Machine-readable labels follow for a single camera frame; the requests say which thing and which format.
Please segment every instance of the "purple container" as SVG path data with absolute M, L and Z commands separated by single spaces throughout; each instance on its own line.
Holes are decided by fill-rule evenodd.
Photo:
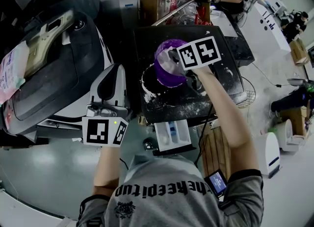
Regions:
M 157 51 L 155 52 L 154 68 L 155 68 L 157 80 L 162 85 L 164 85 L 166 87 L 173 88 L 173 87 L 177 87 L 177 86 L 186 82 L 186 78 L 184 76 L 176 76 L 176 75 L 173 75 L 173 74 L 167 72 L 166 70 L 164 70 L 157 60 L 158 55 L 162 51 L 164 51 L 170 47 L 178 48 L 178 47 L 180 47 L 186 43 L 187 42 L 185 42 L 183 40 L 171 39 L 171 40 L 164 41 L 157 48 Z

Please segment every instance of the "concrete floor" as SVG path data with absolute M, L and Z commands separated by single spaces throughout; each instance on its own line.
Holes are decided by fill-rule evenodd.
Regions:
M 258 60 L 255 64 L 274 84 L 287 84 L 287 78 L 304 78 L 303 68 L 297 68 L 288 54 L 280 59 Z M 241 74 L 254 85 L 257 98 L 248 108 L 242 109 L 248 118 L 253 136 L 260 135 L 272 125 L 269 118 L 269 103 L 279 99 L 294 87 L 277 88 L 271 85 L 254 65 L 240 68 Z M 122 144 L 122 158 L 130 164 L 134 154 L 141 152 L 142 141 L 154 136 L 148 127 L 142 127 L 133 120 Z M 193 145 L 197 145 L 197 133 L 190 130 Z M 198 151 L 184 155 L 195 160 Z M 79 205 L 91 195 L 93 173 L 98 162 L 99 148 L 85 146 L 71 140 L 51 140 L 49 145 L 22 150 L 0 150 L 0 164 L 19 198 L 44 211 L 77 219 Z M 126 168 L 121 163 L 121 180 Z M 17 193 L 0 168 L 0 178 L 6 190 Z

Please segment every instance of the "wooden crate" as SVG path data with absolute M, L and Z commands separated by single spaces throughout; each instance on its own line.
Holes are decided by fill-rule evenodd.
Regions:
M 230 149 L 221 127 L 210 130 L 209 125 L 206 126 L 201 140 L 201 149 L 205 176 L 220 169 L 228 180 L 231 175 Z

